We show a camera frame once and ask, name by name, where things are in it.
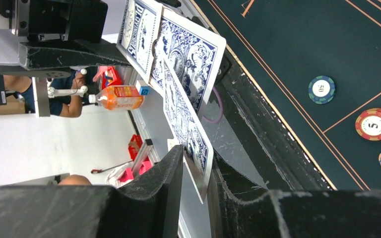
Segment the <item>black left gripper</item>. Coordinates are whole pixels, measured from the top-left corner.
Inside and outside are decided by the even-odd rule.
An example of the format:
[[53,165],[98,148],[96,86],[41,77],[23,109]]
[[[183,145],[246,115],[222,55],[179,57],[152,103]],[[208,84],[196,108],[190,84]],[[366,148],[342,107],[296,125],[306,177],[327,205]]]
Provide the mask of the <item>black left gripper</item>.
[[19,43],[19,64],[29,77],[64,78],[77,66],[131,66],[116,44],[101,39],[107,12],[101,0],[0,0],[4,26],[13,35],[63,36]]

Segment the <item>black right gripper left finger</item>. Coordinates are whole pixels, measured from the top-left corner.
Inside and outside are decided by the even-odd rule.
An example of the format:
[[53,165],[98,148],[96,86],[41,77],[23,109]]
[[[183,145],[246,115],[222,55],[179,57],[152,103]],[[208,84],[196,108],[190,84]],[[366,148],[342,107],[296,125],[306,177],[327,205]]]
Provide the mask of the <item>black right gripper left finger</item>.
[[0,238],[175,238],[181,145],[130,183],[0,186]]

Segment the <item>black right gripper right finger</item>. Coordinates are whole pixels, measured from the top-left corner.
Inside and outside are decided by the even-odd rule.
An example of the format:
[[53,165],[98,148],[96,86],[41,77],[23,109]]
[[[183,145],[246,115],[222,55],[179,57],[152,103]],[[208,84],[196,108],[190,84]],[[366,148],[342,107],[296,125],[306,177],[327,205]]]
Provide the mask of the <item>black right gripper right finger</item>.
[[219,154],[207,201],[214,238],[381,238],[381,190],[266,190]]

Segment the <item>blue white card deck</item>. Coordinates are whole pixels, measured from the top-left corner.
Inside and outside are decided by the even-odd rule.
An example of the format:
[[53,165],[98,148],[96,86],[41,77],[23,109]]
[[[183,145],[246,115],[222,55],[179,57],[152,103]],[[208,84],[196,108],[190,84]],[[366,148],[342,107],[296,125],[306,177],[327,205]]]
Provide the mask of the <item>blue white card deck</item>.
[[141,78],[164,93],[166,57],[198,117],[211,95],[226,39],[154,0],[127,0],[116,47]]

